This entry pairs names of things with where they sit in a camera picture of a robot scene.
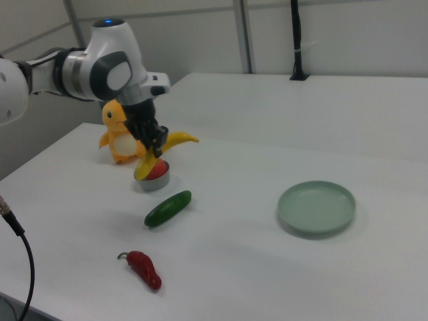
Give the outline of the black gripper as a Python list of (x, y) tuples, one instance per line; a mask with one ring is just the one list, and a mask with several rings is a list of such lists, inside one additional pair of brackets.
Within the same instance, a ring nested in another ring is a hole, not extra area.
[[(129, 133), (131, 133), (135, 140), (141, 141), (145, 149), (152, 147), (154, 156), (160, 158), (163, 154), (162, 147), (167, 141), (168, 128), (157, 125), (153, 100), (145, 100), (138, 104), (123, 105), (122, 109), (126, 118), (124, 125)], [(156, 125), (153, 137), (151, 125)]]

